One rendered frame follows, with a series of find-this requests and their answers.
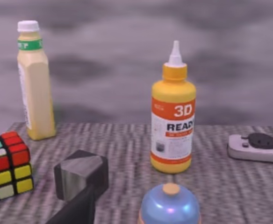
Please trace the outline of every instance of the rubik's cube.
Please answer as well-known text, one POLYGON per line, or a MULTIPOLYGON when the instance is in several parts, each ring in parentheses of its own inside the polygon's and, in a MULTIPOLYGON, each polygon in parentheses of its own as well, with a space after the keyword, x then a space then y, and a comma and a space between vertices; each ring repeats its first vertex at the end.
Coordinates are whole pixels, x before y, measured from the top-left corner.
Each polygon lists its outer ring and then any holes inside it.
POLYGON ((29 148, 17 132, 0 136, 0 200, 34 188, 29 148))

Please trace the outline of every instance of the tabletop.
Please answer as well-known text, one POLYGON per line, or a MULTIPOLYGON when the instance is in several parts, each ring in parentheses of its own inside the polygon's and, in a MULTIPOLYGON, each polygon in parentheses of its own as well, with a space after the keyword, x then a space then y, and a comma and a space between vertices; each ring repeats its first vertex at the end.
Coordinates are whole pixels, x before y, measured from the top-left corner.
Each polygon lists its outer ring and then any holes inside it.
POLYGON ((191 167, 166 175, 150 164, 150 126, 64 123, 57 136, 32 141, 24 123, 15 130, 31 151, 35 189, 0 201, 0 224, 44 224, 65 203, 55 195, 53 167, 77 149, 103 155, 109 162, 109 189, 96 205, 95 224, 137 223, 144 194, 176 182, 197 196, 204 224, 273 223, 273 164, 227 156, 230 134, 263 132, 273 127, 195 126, 191 167))

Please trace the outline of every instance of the cork stopper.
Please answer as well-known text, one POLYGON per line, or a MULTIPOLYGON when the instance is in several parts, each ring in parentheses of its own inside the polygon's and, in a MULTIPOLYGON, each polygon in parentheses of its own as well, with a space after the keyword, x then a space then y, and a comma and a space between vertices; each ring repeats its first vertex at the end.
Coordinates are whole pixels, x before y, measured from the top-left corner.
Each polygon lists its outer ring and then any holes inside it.
POLYGON ((175 183, 166 183, 163 185, 163 192, 167 195, 176 195, 180 191, 179 185, 175 183))

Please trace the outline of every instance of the remote control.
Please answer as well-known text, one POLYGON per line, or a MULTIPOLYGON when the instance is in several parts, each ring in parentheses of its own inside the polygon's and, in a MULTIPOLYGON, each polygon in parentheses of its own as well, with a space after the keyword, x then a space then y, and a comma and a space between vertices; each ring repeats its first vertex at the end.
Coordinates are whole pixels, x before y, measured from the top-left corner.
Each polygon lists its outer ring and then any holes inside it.
POLYGON ((264 133, 229 136, 228 155, 235 159, 273 162, 273 137, 264 133))

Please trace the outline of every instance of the pale yellow bottle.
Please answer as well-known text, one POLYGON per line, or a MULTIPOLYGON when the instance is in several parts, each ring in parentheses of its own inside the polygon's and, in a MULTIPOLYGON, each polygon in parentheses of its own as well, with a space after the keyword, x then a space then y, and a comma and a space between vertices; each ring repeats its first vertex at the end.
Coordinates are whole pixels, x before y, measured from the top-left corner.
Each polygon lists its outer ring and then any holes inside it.
POLYGON ((196 88, 186 77, 187 65, 174 41, 163 80, 152 86, 151 163, 164 173, 180 173, 191 164, 196 88))
POLYGON ((56 135, 48 58, 43 50, 37 21, 18 22, 17 56, 25 121, 32 140, 56 135))

